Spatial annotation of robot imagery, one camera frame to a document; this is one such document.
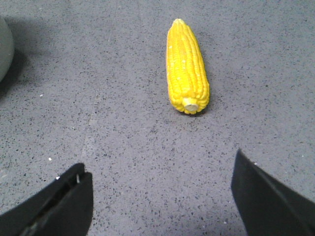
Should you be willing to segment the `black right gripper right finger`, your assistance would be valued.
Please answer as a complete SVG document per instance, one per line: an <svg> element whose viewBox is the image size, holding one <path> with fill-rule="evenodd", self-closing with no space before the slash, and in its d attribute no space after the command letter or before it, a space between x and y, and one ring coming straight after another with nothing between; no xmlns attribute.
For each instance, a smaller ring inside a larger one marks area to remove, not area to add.
<svg viewBox="0 0 315 236"><path fill-rule="evenodd" d="M231 190L249 236L313 236L315 204L237 151Z"/></svg>

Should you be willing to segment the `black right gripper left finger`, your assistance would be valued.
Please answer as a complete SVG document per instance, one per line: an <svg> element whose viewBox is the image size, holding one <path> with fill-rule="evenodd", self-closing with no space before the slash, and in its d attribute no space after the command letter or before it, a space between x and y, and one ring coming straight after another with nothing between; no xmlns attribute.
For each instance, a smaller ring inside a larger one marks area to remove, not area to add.
<svg viewBox="0 0 315 236"><path fill-rule="evenodd" d="M85 236L93 217L93 177L77 163L0 216L2 236Z"/></svg>

